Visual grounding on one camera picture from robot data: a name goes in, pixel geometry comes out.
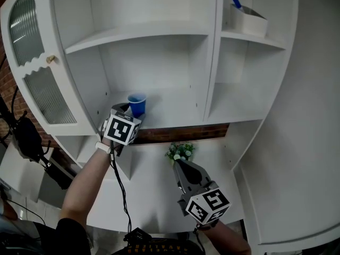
hand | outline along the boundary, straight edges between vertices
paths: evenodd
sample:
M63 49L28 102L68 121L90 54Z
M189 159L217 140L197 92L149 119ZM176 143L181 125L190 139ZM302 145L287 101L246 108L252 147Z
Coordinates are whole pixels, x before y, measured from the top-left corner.
M103 137L101 142L107 146L111 146L111 140L109 140L108 138Z
M210 223L206 223L205 225L201 225L201 224L197 223L197 225L199 226L198 230L207 231L207 230L213 229L218 222L219 222L219 219L214 220Z

black sleeve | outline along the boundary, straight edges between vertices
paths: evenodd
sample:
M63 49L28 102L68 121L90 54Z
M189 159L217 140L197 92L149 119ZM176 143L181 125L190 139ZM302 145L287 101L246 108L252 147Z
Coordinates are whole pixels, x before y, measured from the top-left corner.
M55 254L91 254L86 231L77 221L64 218L58 222L55 239Z

blue cup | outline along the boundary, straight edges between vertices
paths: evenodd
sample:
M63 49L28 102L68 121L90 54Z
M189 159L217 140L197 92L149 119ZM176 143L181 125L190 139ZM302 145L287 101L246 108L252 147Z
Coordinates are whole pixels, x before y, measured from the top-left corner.
M145 104L147 96L145 93L133 93L127 97L130 103L133 117L138 118L145 113Z

ribbed glass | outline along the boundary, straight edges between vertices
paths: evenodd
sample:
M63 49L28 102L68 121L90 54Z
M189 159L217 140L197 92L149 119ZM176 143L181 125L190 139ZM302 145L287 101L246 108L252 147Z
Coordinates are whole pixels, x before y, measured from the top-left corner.
M19 65L25 65L45 52L34 0L17 0L14 4L10 17L10 33Z
M49 124L76 123L49 67L33 71L24 81Z

small plant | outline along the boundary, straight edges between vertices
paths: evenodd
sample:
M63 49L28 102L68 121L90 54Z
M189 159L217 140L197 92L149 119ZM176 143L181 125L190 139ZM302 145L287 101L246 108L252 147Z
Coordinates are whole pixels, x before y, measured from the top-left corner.
M168 157L170 160L177 160L177 159L183 159L183 160L189 160L189 158L192 156L193 152L195 150L195 147L190 142L185 143L171 143L168 152L165 154L166 157Z

